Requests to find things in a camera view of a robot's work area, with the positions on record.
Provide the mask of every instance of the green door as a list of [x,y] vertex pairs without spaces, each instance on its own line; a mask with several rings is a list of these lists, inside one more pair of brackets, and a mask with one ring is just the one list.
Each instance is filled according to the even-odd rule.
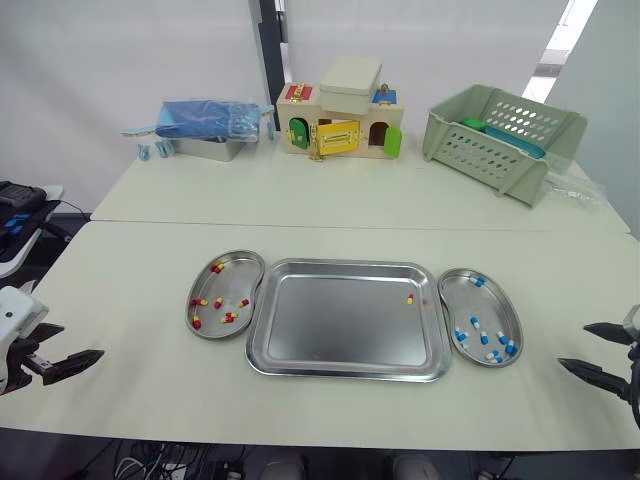
[[308,132],[307,122],[303,119],[292,118],[289,120],[289,136],[291,137],[291,143],[296,147],[307,149],[309,146]]
[[402,132],[398,127],[387,128],[384,134],[384,153],[391,158],[398,158],[400,145],[402,144]]

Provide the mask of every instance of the blue and white capsule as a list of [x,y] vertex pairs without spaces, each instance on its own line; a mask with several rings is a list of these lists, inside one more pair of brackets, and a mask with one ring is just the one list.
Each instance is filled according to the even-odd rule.
[[505,353],[513,356],[513,347],[515,346],[515,342],[513,340],[509,340],[509,343],[507,343],[507,346],[504,348]]
[[507,343],[509,343],[509,339],[507,338],[507,336],[504,333],[500,332],[500,331],[498,333],[496,333],[496,337],[498,337],[498,340],[503,345],[506,345]]

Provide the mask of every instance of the capsule pill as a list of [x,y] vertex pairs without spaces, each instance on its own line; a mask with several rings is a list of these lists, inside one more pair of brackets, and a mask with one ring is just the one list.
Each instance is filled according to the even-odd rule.
[[504,333],[502,333],[500,331],[498,333],[496,333],[496,337],[498,337],[498,340],[503,345],[506,345],[507,343],[509,343],[509,339],[506,337],[506,335]]

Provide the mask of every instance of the white box lid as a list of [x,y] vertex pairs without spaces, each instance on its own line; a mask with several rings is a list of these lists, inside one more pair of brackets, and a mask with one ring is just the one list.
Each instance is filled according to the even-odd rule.
[[381,68],[379,58],[338,57],[320,82],[320,90],[368,96]]

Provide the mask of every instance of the blue plastic bag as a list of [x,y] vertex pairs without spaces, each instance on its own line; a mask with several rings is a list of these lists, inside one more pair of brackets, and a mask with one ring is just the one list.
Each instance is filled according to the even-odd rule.
[[189,100],[164,102],[156,134],[166,138],[226,138],[257,142],[260,108],[254,103]]

